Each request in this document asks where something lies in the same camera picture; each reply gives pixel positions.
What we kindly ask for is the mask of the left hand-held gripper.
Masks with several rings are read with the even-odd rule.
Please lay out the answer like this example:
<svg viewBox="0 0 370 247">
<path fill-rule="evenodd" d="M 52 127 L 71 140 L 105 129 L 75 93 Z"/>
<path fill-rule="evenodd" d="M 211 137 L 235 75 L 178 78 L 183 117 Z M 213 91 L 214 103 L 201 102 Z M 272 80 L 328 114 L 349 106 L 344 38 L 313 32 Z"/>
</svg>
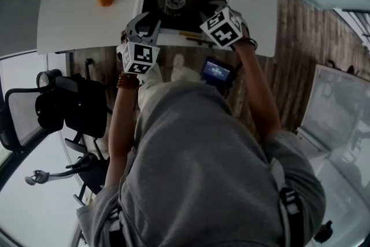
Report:
<svg viewBox="0 0 370 247">
<path fill-rule="evenodd" d="M 149 14 L 144 12 L 134 17 L 122 32 L 121 44 L 117 46 L 117 58 L 122 63 L 124 73 L 144 75 L 154 67 L 160 51 L 157 43 L 161 20 L 156 21 L 146 35 L 147 43 L 129 41 L 127 35 L 139 35 L 138 24 Z"/>
</svg>

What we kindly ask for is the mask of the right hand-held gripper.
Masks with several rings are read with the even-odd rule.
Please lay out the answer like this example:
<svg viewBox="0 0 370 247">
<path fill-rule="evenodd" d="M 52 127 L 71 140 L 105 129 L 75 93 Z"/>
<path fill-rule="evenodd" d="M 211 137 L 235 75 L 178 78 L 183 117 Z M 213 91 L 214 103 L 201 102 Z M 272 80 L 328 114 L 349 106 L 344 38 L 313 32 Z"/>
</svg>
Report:
<svg viewBox="0 0 370 247">
<path fill-rule="evenodd" d="M 208 4 L 216 12 L 212 17 L 208 17 L 199 11 L 203 21 L 199 27 L 219 48 L 229 47 L 242 39 L 244 37 L 242 28 L 249 31 L 242 15 L 231 9 L 225 1 L 213 0 Z"/>
</svg>

